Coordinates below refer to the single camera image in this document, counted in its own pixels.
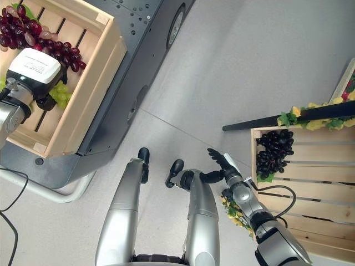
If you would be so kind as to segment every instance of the grape bunch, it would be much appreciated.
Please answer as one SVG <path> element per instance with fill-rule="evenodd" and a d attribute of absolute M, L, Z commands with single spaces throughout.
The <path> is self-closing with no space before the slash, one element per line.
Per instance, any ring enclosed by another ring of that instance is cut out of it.
<path fill-rule="evenodd" d="M 57 33 L 52 33 L 49 28 L 40 25 L 35 19 L 26 16 L 26 8 L 19 4 L 15 9 L 6 6 L 0 16 L 0 50 L 6 52 L 10 49 L 33 48 L 49 54 L 72 71 L 78 72 L 85 69 L 80 50 L 72 47 L 69 42 L 58 41 Z"/>
<path fill-rule="evenodd" d="M 65 109 L 72 97 L 72 94 L 67 93 L 67 91 L 68 87 L 62 81 L 59 81 L 49 92 L 49 95 L 57 102 L 59 108 Z"/>
<path fill-rule="evenodd" d="M 292 150 L 293 132 L 287 129 L 281 130 L 280 134 L 270 131 L 256 139 L 258 145 L 265 147 L 256 155 L 257 174 L 262 180 L 277 171 L 283 173 L 287 163 L 283 160 L 287 155 L 293 155 Z"/>

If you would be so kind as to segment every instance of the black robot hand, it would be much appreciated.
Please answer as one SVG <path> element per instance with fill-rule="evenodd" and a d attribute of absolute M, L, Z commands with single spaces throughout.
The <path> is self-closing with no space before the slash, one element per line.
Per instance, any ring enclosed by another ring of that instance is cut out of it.
<path fill-rule="evenodd" d="M 235 169 L 232 165 L 230 165 L 227 159 L 222 154 L 220 154 L 218 151 L 211 148 L 208 148 L 207 150 L 211 158 L 221 166 L 222 168 L 221 173 L 224 175 L 224 177 L 227 177 L 229 175 L 241 176 L 238 170 Z"/>

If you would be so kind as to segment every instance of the screw hole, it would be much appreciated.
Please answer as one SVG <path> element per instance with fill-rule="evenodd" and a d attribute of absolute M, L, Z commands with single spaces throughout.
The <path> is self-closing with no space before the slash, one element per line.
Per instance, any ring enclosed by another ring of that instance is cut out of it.
<path fill-rule="evenodd" d="M 36 159 L 34 160 L 34 163 L 35 163 L 36 165 L 42 165 L 42 164 L 44 163 L 44 161 L 43 161 L 42 158 L 36 158 Z"/>

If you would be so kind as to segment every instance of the dark gray base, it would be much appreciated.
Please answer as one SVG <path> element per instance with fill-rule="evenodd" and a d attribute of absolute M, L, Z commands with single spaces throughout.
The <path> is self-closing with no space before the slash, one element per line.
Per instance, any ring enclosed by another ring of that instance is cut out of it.
<path fill-rule="evenodd" d="M 1 151 L 2 165 L 25 172 L 48 188 L 61 188 L 104 166 L 115 155 L 134 117 L 131 111 L 139 107 L 168 51 L 166 40 L 176 11 L 183 3 L 188 11 L 194 0 L 87 2 L 116 18 L 128 51 L 77 154 L 36 165 L 37 155 L 9 142 Z"/>

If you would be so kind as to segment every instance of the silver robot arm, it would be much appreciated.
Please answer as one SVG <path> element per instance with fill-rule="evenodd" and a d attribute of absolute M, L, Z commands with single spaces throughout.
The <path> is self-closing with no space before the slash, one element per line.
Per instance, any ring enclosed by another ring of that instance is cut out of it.
<path fill-rule="evenodd" d="M 221 155 L 209 149 L 212 159 L 222 167 L 233 199 L 242 209 L 245 218 L 253 229 L 258 242 L 255 256 L 261 266 L 307 266 L 312 262 L 296 238 L 258 201 L 250 184 L 237 170 L 229 154 Z"/>

